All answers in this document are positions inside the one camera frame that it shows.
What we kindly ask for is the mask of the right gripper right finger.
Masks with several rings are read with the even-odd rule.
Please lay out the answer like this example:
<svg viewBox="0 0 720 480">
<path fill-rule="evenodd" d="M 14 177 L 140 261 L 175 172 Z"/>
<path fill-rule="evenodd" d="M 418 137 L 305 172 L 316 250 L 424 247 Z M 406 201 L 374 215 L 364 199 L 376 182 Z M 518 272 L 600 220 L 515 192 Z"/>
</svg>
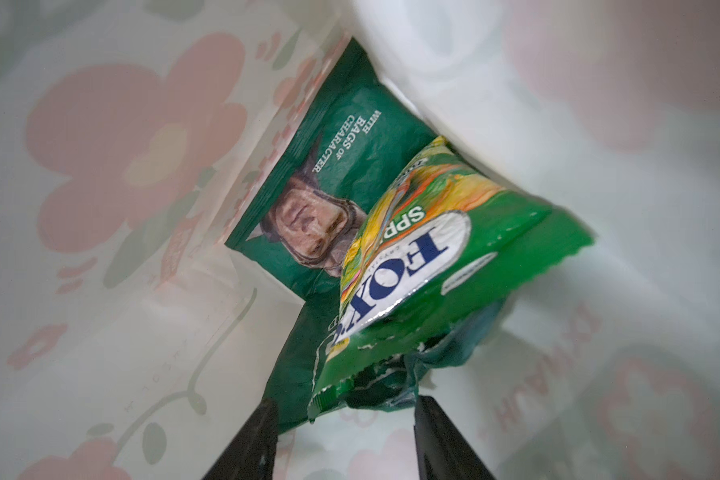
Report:
<svg viewBox="0 0 720 480">
<path fill-rule="evenodd" d="M 496 479 L 433 397 L 417 398 L 414 420 L 421 480 Z"/>
</svg>

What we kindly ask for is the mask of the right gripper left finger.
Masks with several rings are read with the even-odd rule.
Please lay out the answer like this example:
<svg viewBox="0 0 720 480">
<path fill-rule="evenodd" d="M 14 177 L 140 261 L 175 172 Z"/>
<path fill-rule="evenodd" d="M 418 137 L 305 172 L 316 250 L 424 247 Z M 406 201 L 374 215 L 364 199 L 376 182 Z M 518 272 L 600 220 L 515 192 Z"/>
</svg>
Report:
<svg viewBox="0 0 720 480">
<path fill-rule="evenodd" d="M 278 442 L 278 407 L 262 400 L 203 476 L 203 480 L 272 480 Z"/>
</svg>

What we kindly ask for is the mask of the white floral paper bag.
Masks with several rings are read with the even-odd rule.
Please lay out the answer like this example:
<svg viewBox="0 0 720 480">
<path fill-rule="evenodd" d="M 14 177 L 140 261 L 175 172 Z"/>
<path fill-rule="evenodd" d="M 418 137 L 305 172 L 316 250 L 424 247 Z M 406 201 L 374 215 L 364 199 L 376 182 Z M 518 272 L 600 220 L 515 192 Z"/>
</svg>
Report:
<svg viewBox="0 0 720 480">
<path fill-rule="evenodd" d="M 301 299 L 225 246 L 350 40 L 592 247 L 422 384 L 501 479 L 720 479 L 720 1 L 0 1 L 0 479 L 199 479 Z"/>
</svg>

